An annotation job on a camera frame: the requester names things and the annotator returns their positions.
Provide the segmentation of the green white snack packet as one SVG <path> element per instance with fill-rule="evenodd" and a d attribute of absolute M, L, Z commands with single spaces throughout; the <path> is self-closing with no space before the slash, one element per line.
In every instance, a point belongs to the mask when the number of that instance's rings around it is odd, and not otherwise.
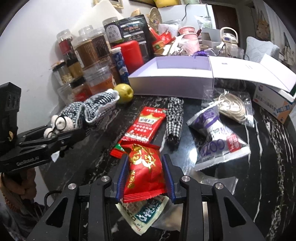
<path fill-rule="evenodd" d="M 169 198 L 156 196 L 151 199 L 130 203 L 118 203 L 120 214 L 138 235 L 143 235 L 159 218 L 166 207 Z"/>

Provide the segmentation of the red gold snack packet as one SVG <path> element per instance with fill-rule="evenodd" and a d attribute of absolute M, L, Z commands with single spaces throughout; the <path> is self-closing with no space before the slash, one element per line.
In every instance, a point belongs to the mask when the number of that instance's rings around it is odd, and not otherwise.
<path fill-rule="evenodd" d="M 136 141 L 123 141 L 128 155 L 128 176 L 123 202 L 144 201 L 167 192 L 159 146 Z"/>

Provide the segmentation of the small nut jar black lid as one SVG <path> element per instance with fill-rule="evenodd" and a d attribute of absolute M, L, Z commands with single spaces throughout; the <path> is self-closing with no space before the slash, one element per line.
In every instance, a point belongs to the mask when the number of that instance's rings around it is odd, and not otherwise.
<path fill-rule="evenodd" d="M 73 80 L 73 76 L 68 69 L 66 62 L 60 60 L 51 66 L 53 75 L 56 77 L 58 83 L 63 86 L 70 83 Z"/>

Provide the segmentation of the purple white snack bag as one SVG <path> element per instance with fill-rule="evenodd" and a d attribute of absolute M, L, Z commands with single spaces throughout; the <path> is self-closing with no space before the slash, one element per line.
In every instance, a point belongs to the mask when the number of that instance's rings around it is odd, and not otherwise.
<path fill-rule="evenodd" d="M 206 137 L 194 167 L 196 171 L 240 159 L 251 153 L 249 145 L 221 122 L 216 105 L 197 112 L 186 124 Z"/>

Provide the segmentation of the clear tub orange contents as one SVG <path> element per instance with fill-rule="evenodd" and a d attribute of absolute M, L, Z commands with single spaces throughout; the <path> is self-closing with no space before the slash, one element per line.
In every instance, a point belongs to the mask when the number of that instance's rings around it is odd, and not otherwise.
<path fill-rule="evenodd" d="M 84 77 L 93 95 L 113 89 L 116 86 L 116 82 L 108 66 L 92 66 L 84 71 Z"/>

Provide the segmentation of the yellow green apple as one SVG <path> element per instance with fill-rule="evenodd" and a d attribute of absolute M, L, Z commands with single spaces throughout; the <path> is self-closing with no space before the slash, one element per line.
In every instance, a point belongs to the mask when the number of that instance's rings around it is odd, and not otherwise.
<path fill-rule="evenodd" d="M 132 101 L 133 89 L 130 87 L 130 85 L 121 83 L 116 85 L 116 87 L 114 87 L 114 90 L 119 93 L 118 104 L 126 104 Z"/>

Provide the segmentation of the red flat snack packet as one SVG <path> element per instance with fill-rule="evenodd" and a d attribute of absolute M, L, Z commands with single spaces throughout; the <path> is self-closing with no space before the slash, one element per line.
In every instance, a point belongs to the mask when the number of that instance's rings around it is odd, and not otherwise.
<path fill-rule="evenodd" d="M 133 124 L 111 150 L 110 155 L 120 159 L 125 154 L 124 149 L 121 147 L 123 141 L 138 141 L 149 144 L 165 120 L 166 111 L 165 108 L 145 106 Z"/>

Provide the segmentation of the red lidded spice jar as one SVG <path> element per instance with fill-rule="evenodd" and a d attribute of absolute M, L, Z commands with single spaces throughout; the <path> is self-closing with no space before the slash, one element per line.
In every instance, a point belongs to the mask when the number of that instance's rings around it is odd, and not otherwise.
<path fill-rule="evenodd" d="M 66 65 L 69 67 L 77 62 L 77 57 L 71 43 L 73 40 L 72 34 L 69 29 L 65 29 L 59 32 L 56 37 Z"/>

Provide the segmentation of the brown spice jar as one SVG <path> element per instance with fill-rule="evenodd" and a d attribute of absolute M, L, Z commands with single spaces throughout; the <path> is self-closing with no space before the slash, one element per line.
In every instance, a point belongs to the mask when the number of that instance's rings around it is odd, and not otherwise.
<path fill-rule="evenodd" d="M 83 70 L 86 70 L 99 62 L 95 46 L 88 35 L 75 37 L 71 41 L 71 44 Z"/>

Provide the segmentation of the blue white tube bottle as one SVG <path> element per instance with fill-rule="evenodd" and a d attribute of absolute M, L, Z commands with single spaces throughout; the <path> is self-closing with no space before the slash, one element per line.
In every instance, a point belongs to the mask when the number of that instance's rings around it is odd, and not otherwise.
<path fill-rule="evenodd" d="M 118 73 L 120 75 L 121 82 L 124 84 L 130 85 L 130 82 L 128 79 L 129 73 L 128 73 L 128 69 L 125 64 L 124 57 L 121 52 L 121 47 L 115 47 L 115 48 L 111 49 L 110 52 L 111 52 L 111 55 L 115 61 L 116 68 L 117 68 Z"/>

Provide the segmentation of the dark spice jar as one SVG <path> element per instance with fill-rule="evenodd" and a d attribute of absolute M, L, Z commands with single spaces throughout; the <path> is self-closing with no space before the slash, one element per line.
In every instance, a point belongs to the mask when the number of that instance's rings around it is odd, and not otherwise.
<path fill-rule="evenodd" d="M 99 59 L 110 54 L 110 45 L 104 28 L 94 29 L 88 35 L 92 40 Z"/>

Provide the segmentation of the black white checkered cloth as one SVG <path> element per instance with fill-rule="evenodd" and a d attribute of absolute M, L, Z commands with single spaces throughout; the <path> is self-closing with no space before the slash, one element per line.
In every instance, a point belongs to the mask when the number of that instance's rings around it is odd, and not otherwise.
<path fill-rule="evenodd" d="M 179 146 L 183 125 L 183 100 L 170 97 L 166 110 L 166 141 L 171 149 Z"/>

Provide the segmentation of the bag of rubber bands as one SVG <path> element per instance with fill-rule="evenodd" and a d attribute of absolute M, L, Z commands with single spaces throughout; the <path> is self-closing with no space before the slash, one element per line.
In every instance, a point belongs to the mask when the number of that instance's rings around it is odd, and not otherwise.
<path fill-rule="evenodd" d="M 215 105 L 220 114 L 241 125 L 254 127 L 253 108 L 248 92 L 215 88 L 205 92 L 201 105 L 204 108 Z"/>

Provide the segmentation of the red cylindrical canister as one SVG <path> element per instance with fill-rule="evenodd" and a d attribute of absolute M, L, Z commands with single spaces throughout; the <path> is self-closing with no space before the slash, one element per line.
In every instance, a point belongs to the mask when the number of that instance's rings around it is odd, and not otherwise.
<path fill-rule="evenodd" d="M 119 47 L 121 48 L 121 52 L 129 74 L 132 74 L 144 65 L 140 46 L 137 41 L 132 40 L 121 43 L 117 46 L 112 47 L 112 50 Z"/>

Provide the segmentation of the dark label glass jar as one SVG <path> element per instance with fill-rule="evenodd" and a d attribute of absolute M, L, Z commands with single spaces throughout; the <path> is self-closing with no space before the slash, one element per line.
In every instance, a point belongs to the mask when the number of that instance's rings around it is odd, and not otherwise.
<path fill-rule="evenodd" d="M 123 33 L 119 25 L 118 17 L 114 16 L 111 18 L 107 18 L 102 23 L 103 23 L 105 32 L 107 34 L 109 43 L 112 46 L 115 46 L 117 44 L 121 44 L 124 42 Z"/>

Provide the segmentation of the lavender open gift box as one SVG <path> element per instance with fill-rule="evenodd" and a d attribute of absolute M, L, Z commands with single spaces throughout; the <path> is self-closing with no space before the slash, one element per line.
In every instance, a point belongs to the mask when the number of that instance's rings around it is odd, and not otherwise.
<path fill-rule="evenodd" d="M 216 56 L 156 57 L 128 78 L 135 94 L 194 99 L 212 89 L 215 79 L 245 80 L 285 91 L 295 84 L 295 73 L 268 55 L 259 63 Z"/>

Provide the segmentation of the black snack pouch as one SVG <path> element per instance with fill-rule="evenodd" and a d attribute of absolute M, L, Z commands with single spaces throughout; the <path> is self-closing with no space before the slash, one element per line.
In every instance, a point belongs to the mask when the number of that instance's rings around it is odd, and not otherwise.
<path fill-rule="evenodd" d="M 131 16 L 119 20 L 125 42 L 137 41 L 144 63 L 154 57 L 152 36 L 144 15 Z"/>

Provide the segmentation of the white foam board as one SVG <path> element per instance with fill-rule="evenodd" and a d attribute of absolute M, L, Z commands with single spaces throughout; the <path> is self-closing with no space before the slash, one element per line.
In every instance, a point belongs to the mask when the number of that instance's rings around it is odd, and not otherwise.
<path fill-rule="evenodd" d="M 103 27 L 103 21 L 109 18 L 117 17 L 118 20 L 123 19 L 123 16 L 107 0 L 100 1 L 93 6 L 87 17 L 88 25 L 92 25 L 93 28 Z"/>

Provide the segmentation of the red snack bag in clutter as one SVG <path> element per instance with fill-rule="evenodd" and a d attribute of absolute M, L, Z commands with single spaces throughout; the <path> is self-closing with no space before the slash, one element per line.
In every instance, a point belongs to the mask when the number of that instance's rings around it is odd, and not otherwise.
<path fill-rule="evenodd" d="M 170 44 L 176 39 L 176 37 L 171 35 L 171 32 L 169 30 L 166 30 L 161 35 L 159 35 L 159 38 L 164 45 Z"/>

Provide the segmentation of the woven round mat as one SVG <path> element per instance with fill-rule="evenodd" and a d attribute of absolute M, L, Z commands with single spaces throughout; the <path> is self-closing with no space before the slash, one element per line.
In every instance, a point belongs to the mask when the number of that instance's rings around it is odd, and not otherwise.
<path fill-rule="evenodd" d="M 156 8 L 156 7 L 151 8 L 148 18 L 149 18 L 149 25 L 156 32 L 158 32 L 159 24 L 161 24 L 163 22 L 158 8 Z"/>

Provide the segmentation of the white glass teapot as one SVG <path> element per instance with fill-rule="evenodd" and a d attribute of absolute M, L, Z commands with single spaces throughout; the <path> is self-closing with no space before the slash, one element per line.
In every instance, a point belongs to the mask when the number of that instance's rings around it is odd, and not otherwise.
<path fill-rule="evenodd" d="M 244 50 L 238 47 L 238 33 L 233 28 L 222 27 L 220 29 L 221 44 L 218 56 L 243 59 Z"/>

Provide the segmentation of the pink cup stack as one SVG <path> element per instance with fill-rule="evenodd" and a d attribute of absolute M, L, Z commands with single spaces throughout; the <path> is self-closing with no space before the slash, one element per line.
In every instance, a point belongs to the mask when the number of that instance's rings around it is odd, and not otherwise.
<path fill-rule="evenodd" d="M 184 26 L 179 28 L 178 32 L 181 36 L 178 46 L 188 55 L 193 55 L 201 50 L 198 35 L 194 27 Z"/>

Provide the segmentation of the white quilted chair far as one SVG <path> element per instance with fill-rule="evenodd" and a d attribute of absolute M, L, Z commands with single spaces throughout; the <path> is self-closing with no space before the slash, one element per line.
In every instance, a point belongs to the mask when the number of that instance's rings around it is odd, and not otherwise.
<path fill-rule="evenodd" d="M 250 36 L 246 38 L 245 60 L 259 63 L 265 54 L 278 60 L 280 48 L 270 41 L 261 41 Z"/>

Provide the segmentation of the yellow pot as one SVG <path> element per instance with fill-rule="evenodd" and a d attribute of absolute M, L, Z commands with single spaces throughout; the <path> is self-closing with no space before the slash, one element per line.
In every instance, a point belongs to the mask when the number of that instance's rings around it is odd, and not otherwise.
<path fill-rule="evenodd" d="M 154 0 L 157 8 L 164 8 L 168 6 L 177 6 L 181 4 L 180 0 Z"/>

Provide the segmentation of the white mini fridge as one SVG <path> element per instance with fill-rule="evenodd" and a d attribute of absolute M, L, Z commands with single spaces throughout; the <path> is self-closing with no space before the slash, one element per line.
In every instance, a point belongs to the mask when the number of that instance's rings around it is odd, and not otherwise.
<path fill-rule="evenodd" d="M 159 12 L 163 23 L 177 21 L 181 26 L 216 29 L 215 16 L 210 4 L 168 6 L 159 8 Z"/>

